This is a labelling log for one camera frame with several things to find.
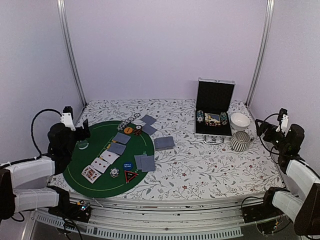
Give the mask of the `black red triangular plaque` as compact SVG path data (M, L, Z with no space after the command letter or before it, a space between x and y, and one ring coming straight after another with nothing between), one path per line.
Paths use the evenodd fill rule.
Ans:
M124 176L125 176L125 182L128 184L130 181L132 181L134 178L136 178L139 174L136 172L124 171Z

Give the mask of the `blue small blind button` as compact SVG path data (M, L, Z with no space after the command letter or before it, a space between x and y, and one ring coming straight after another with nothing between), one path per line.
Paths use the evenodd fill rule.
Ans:
M134 168L134 164L132 162L125 162L123 164L123 169L125 171L131 171Z

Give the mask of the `blue playing card deck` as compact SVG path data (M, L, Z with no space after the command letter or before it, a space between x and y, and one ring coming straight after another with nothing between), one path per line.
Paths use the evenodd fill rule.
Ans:
M154 148L156 151L170 150L175 147L175 142L172 136L158 137L154 140Z

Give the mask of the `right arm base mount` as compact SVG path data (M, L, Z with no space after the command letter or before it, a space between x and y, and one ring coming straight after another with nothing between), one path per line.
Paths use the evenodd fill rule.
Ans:
M240 205L244 223L255 223L257 231L265 237L285 230L293 222L273 205L264 205L262 197L249 196Z

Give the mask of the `single blue playing card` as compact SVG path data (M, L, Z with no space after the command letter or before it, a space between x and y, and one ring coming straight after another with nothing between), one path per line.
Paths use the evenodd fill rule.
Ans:
M145 124L142 127L142 131L151 136L157 131L157 129L149 124Z

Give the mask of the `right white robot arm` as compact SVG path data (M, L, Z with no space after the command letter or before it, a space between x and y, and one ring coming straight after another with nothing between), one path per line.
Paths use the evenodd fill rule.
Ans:
M293 223L295 234L309 240L320 238L320 175L299 155L305 138L304 129L292 124L287 133L283 126L275 126L265 120L255 120L258 137L271 143L278 153L277 164L302 191L304 199L294 196L289 190L270 187L263 196L258 213L269 218L277 210L283 212Z

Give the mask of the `clear dealer button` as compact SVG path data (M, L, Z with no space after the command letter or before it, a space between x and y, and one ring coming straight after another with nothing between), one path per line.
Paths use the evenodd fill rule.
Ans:
M89 146L89 142L87 140L80 140L77 144L77 147L80 149L80 150L84 150L86 149L87 147Z

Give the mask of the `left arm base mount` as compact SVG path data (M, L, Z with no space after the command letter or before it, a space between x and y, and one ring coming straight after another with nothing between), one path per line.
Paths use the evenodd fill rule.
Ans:
M68 203L64 206L49 207L48 213L70 221L88 223L91 217L92 207L88 202L80 200L77 203Z

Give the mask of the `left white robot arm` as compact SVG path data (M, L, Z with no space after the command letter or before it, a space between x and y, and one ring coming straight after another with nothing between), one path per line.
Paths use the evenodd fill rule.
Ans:
M72 160L76 144L89 138L91 133L85 120L82 127L56 123L47 136L48 151L40 158L17 160L0 167L1 220L12 218L22 211L48 208L50 214L70 221L89 221L90 205L84 201L71 203L69 192L60 187L21 188L26 183L63 173Z

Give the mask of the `orange big blind button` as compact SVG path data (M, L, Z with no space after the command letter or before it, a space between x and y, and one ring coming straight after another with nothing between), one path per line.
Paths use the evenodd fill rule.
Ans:
M131 133L133 132L133 128L131 128L131 127L126 127L123 131L124 131L125 134L128 134L128 135L129 135L129 134L131 134Z

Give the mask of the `red poker chip stack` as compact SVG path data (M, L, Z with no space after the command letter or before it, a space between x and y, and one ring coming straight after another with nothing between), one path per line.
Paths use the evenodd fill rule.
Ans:
M142 126L141 125L136 125L133 134L136 136L139 136L142 133Z

